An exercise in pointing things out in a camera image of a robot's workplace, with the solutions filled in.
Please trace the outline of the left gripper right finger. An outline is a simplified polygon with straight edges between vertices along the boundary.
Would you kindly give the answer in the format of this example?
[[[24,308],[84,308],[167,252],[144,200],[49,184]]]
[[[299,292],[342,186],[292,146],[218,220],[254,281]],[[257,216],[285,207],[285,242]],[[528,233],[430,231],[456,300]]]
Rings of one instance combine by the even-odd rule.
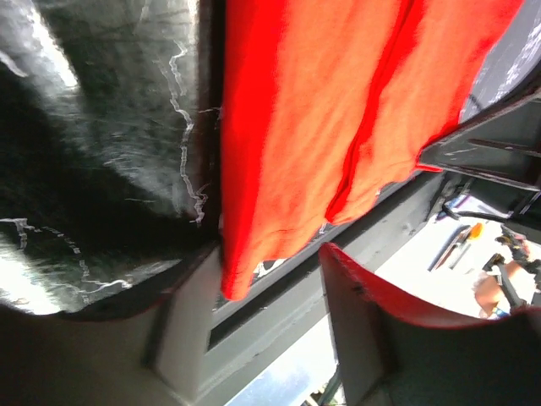
[[[473,318],[411,295],[334,244],[319,258],[348,404],[539,404],[539,308]]]

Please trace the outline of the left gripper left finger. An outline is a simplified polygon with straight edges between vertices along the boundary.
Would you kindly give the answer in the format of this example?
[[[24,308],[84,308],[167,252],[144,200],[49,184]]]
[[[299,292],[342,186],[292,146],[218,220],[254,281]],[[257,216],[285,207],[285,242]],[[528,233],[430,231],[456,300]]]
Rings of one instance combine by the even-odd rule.
[[[211,246],[117,295],[118,321],[2,309],[2,404],[196,404],[220,280]]]

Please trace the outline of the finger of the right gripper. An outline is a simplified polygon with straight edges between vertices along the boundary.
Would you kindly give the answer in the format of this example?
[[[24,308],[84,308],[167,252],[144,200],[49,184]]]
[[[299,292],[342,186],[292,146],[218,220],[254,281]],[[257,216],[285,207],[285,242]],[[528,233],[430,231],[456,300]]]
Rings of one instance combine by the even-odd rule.
[[[419,162],[509,186],[539,186],[540,92],[469,119],[426,146]]]

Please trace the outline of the red t shirt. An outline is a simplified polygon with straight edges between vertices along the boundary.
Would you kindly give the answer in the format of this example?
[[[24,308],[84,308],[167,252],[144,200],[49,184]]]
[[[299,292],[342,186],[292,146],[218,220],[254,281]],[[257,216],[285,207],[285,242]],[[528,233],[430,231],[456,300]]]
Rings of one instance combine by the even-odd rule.
[[[370,210],[453,130],[518,1],[229,1],[221,291]]]

